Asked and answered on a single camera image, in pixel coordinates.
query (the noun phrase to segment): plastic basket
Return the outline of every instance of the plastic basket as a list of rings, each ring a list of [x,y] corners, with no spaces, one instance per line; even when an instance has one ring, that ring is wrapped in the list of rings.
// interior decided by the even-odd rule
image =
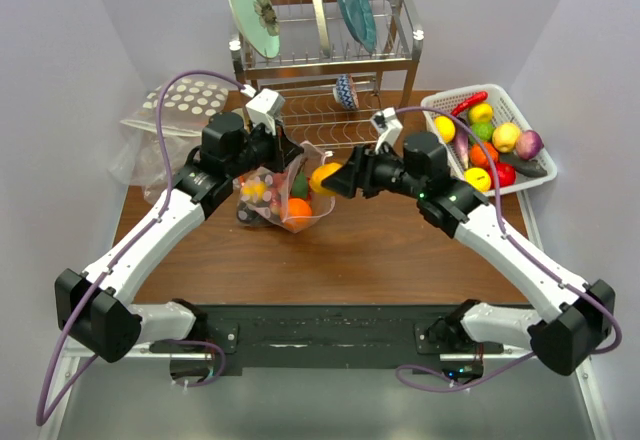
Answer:
[[[425,97],[420,102],[423,107],[434,107],[445,112],[451,112],[458,104],[469,98],[471,95],[477,92],[485,91],[489,94],[487,103],[493,107],[493,119],[491,123],[494,126],[498,126],[502,123],[513,122],[522,131],[532,129],[529,122],[524,118],[524,115],[518,110],[513,100],[509,97],[507,92],[498,85],[473,85],[471,87],[456,88],[455,90],[447,90],[446,92],[440,92],[435,95]],[[441,143],[444,143],[438,129],[435,127],[434,119],[437,117],[435,114],[429,112],[423,112],[427,120],[427,130],[435,133]],[[464,168],[460,159],[453,150],[451,144],[446,145],[447,155],[449,157],[449,165],[451,166],[452,173],[464,180]],[[513,193],[520,190],[526,190],[527,188],[537,187],[543,183],[549,182],[556,178],[558,175],[558,168],[555,162],[551,159],[549,152],[546,148],[543,148],[540,153],[535,157],[536,161],[548,172],[547,175],[540,178],[530,178],[520,173],[516,176],[516,182],[513,185],[500,189],[500,193]],[[485,193],[487,196],[494,196],[495,191],[489,190]]]

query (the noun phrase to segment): gray wall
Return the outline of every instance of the gray wall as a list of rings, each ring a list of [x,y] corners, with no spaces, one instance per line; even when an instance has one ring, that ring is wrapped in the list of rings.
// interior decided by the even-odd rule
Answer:
[[[227,0],[103,1],[147,87],[192,67],[231,71]],[[415,2],[426,32],[416,87],[444,89],[510,85],[558,0]]]
[[[617,438],[638,438],[640,0],[562,0],[511,91],[558,179],[531,192],[545,247],[617,290],[622,347],[595,359]]]
[[[113,239],[124,189],[106,165],[143,87],[100,0],[0,5],[0,438],[20,440],[57,337],[53,281]]]

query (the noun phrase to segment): plastic bag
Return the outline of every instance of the plastic bag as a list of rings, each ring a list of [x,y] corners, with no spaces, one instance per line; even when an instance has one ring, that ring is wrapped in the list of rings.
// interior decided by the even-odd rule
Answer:
[[[109,169],[120,182],[141,186],[144,199],[151,204],[160,198],[167,182],[155,123],[161,88],[149,93],[138,110],[120,120],[126,125],[127,144]],[[162,133],[173,173],[200,144],[202,129],[222,110],[228,93],[210,77],[198,75],[182,78],[169,88],[162,108]]]
[[[162,87],[149,93],[142,106],[120,122],[155,133],[155,108]],[[228,94],[228,89],[209,77],[193,75],[178,80],[164,97],[162,133],[166,137],[200,137],[209,118],[224,107]]]
[[[236,218],[243,226],[278,225],[297,233],[331,213],[335,197],[316,194],[308,186],[313,171],[324,165],[331,154],[309,142],[301,146],[304,153],[298,155],[285,172],[274,173],[262,167],[244,179],[236,209]],[[307,185],[306,198],[300,198],[304,195],[302,176]]]
[[[109,171],[125,185],[142,187],[145,201],[154,204],[167,188],[167,174],[155,133],[130,130],[126,145],[112,162]],[[182,168],[189,152],[200,145],[200,137],[168,136],[164,139],[172,173]]]

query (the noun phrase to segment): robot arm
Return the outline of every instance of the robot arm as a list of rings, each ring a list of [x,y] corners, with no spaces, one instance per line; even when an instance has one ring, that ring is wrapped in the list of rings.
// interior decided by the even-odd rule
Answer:
[[[91,284],[106,274],[70,330],[75,340],[106,361],[119,360],[137,343],[203,336],[206,320],[199,322],[193,305],[177,300],[165,305],[132,305],[133,299],[173,247],[233,193],[234,178],[260,166],[281,172],[302,153],[276,121],[283,103],[278,93],[266,89],[247,103],[251,133],[236,114],[213,117],[202,132],[199,159],[195,160],[195,152],[190,155],[174,177],[171,192],[163,192],[145,218],[81,274],[67,269],[58,277],[55,294],[60,328]],[[168,208],[160,218],[169,193]],[[109,268],[113,258],[137,237]]]
[[[372,123],[381,139],[399,137],[393,109],[380,112]],[[503,231],[487,198],[451,176],[446,149],[434,134],[407,136],[402,158],[385,141],[359,145],[322,186],[347,198],[359,189],[365,198],[382,190],[415,198],[425,220],[487,259],[531,303],[533,309],[524,310],[464,302],[430,329],[452,347],[494,341],[532,349],[547,367],[570,375],[609,335],[610,322],[584,297],[613,313],[613,289],[603,280],[590,285],[569,272],[506,222]]]

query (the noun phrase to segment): stainless steel dish rack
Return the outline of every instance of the stainless steel dish rack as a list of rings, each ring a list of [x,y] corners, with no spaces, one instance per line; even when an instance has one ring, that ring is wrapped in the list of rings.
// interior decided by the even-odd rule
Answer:
[[[287,98],[282,120],[296,141],[327,149],[369,143],[376,133],[369,123],[382,105],[379,95],[386,72],[404,72],[399,105],[409,100],[424,32],[413,0],[369,0],[377,29],[377,46],[367,52],[344,23],[336,0],[322,0],[331,48],[320,45],[313,0],[271,0],[280,24],[280,54],[265,58],[236,33],[229,42],[236,78],[256,88],[278,90]],[[336,78],[353,75],[360,108],[346,111],[333,98]]]

